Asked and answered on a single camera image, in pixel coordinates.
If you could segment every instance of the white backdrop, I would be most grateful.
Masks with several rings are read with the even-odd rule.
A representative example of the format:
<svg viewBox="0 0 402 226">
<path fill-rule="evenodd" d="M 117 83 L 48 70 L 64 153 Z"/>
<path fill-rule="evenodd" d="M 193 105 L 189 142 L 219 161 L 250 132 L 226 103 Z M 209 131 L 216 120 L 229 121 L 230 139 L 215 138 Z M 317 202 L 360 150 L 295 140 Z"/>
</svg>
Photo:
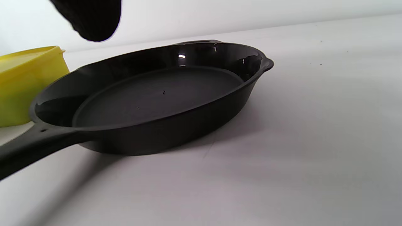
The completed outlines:
<svg viewBox="0 0 402 226">
<path fill-rule="evenodd" d="M 48 0 L 0 1 L 0 55 L 60 45 L 68 51 L 402 12 L 401 0 L 123 0 L 103 43 L 80 38 Z"/>
</svg>

